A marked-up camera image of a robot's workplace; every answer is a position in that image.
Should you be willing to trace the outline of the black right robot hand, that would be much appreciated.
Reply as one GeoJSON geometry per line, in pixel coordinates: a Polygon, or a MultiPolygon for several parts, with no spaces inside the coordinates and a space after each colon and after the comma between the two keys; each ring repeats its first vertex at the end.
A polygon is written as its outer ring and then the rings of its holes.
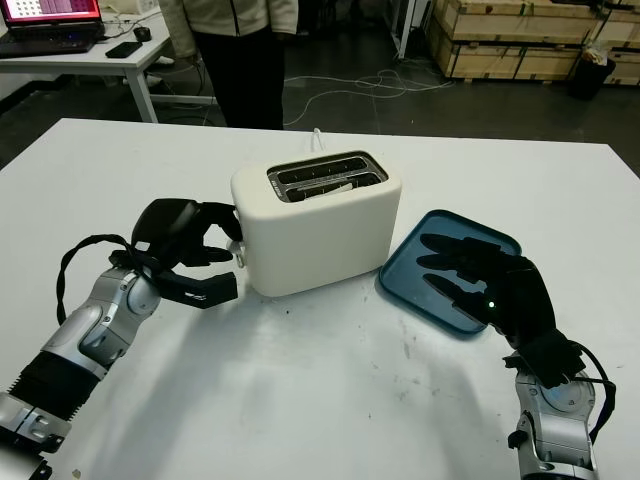
{"type": "Polygon", "coordinates": [[[546,286],[528,258],[473,237],[427,233],[420,241],[431,251],[416,259],[427,270],[423,280],[451,300],[454,309],[493,326],[513,349],[556,328],[546,286]]]}

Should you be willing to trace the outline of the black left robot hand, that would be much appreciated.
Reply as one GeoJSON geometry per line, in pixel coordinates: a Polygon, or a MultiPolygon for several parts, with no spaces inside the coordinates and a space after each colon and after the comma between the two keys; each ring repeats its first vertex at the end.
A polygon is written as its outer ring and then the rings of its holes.
{"type": "Polygon", "coordinates": [[[229,261],[233,255],[228,250],[204,243],[204,236],[213,225],[222,229],[230,240],[243,240],[235,207],[230,204],[156,199],[138,219],[131,244],[167,270],[179,264],[203,267],[229,261]]]}

